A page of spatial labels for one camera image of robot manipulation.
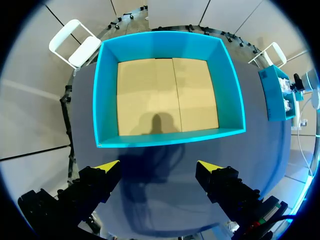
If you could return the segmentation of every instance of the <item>black clamp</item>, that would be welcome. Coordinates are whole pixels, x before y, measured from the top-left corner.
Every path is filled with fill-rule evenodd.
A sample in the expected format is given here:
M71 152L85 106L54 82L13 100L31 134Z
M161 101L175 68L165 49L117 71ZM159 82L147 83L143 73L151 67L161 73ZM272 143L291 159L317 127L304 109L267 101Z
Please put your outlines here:
M258 51L257 51L257 49L256 49L256 46L255 46L255 45L253 45L253 48L254 48L253 53L254 53L254 54L257 54L257 53L258 53Z
M208 31L209 28L208 28L207 26L206 26L206 27L202 27L202 26L201 26L200 28L201 28L201 30L203 31L203 34L204 34L204 35L210 36L209 31Z
M120 29L119 25L116 23L116 22L110 22L109 26L108 26L108 29L111 29L111 25L115 25L115 29Z
M132 15L131 12L123 14L123 16L125 15L130 15L130 19L134 19L134 16Z
M193 33L193 31L195 30L194 27L190 24L190 25L186 25L185 29L187 29L189 31L189 33Z
M239 43L239 45L240 45L240 47L243 47L243 46L244 46L244 45L243 45L243 42L244 42L244 41L242 41L241 37L239 37L239 39L240 39L240 41L241 41L241 42Z
M228 42L229 42L229 43L232 43L231 38L227 37L227 35L226 35L226 34L224 34L224 35L225 35L226 39L228 39Z

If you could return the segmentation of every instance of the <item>small blue box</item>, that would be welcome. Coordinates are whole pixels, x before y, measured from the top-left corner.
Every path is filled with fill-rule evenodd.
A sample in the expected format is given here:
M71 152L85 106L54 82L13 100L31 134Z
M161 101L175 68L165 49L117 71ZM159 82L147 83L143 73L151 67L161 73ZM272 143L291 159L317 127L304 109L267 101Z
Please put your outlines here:
M204 60L208 64L219 128L164 134L118 135L118 63L155 58ZM93 129L98 148L147 147L222 138L246 131L238 77L220 38L181 31L150 31L101 44L93 85Z
M296 116L296 102L293 93L284 96L278 79L289 80L289 77L275 65L259 71L259 76L263 86L269 121L285 121L294 118ZM287 112L284 99L288 100L292 106Z
M300 92L297 91L294 93L294 95L295 95L295 100L297 100L298 102L303 101L305 99L304 93L302 91Z

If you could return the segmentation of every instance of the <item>floor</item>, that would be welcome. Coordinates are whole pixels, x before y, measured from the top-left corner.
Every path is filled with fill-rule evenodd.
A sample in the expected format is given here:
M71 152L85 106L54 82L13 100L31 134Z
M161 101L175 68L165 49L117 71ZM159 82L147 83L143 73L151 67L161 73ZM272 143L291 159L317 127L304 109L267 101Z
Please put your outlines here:
M148 32L152 31L149 29L148 21L145 20L145 17L148 16L148 11L140 9L134 10L132 12L133 19L130 19L129 15L125 15L122 17L122 21L118 22L117 25L119 29L116 29L114 25L112 25L111 29L105 29L98 35L102 41L119 37L126 34L133 34L133 33L140 33L140 32ZM204 31L199 26L193 26L194 30L192 32L198 34L204 34ZM185 26L179 27L171 27L168 30L176 30L176 31L185 31L188 32ZM228 34L222 35L221 31L212 30L209 33L210 36L217 37L222 39L223 43L225 44L230 57L232 59L236 59L241 62L249 62L256 54L253 53L256 50L252 45L245 41L245 39L239 39L238 37L231 38L233 36L228 37ZM85 64L88 65L90 63L94 63L97 61L98 52ZM258 57L256 63L260 68L267 67L267 62L263 57ZM307 159L311 161L314 145L310 146L302 146L304 153L307 155ZM291 152L290 152L290 159L286 169L285 176L283 179L269 192L266 196L275 196L276 198L280 199L281 201L285 201L288 203L288 209L284 214L290 214L293 211L293 208L296 205L296 202L301 195L301 192L305 186L306 180L308 176L308 169L303 162L301 153L297 148L297 136L292 135L291 137ZM284 231L284 226L286 226L288 222L279 222L275 226L273 226L272 230L275 231L278 229L279 231ZM211 240L214 239L216 232L214 231L213 237L209 237Z

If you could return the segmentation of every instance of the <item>dark blue table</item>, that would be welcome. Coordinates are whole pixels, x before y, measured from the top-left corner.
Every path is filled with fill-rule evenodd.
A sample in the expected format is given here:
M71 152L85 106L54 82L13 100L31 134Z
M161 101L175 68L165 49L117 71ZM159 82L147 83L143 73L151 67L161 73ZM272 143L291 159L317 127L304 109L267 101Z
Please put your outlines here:
M252 189L267 194L285 175L290 121L268 121L257 68L233 60L242 90L246 133L206 141L137 148L97 148L92 98L96 64L73 80L71 128L76 162L86 166L120 160L122 180L96 211L105 228L123 238L185 236L228 221L195 178L197 160L232 166Z

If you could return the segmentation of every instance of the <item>white wall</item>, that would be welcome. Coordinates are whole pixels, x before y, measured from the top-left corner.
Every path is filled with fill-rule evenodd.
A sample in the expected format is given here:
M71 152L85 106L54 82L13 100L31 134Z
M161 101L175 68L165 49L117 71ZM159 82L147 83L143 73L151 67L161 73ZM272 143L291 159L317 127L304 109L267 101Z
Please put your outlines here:
M198 25L209 0L148 0L149 28Z
M281 10L269 0L263 0L236 35L256 45L260 50L276 42L285 56L290 58L306 49L296 30Z
M112 0L112 3L117 17L147 5L146 0Z
M73 69L49 51L62 25L42 6L26 23L5 63L0 86L0 158L70 143L60 96ZM59 52L79 44L71 37Z
M96 36L116 19L111 0L50 0L46 4L64 25L78 19ZM81 27L72 34L80 43L89 36Z
M211 0L200 23L234 34L262 0Z
M66 188L70 147L0 162L3 182L12 200L34 190L46 190L52 196Z

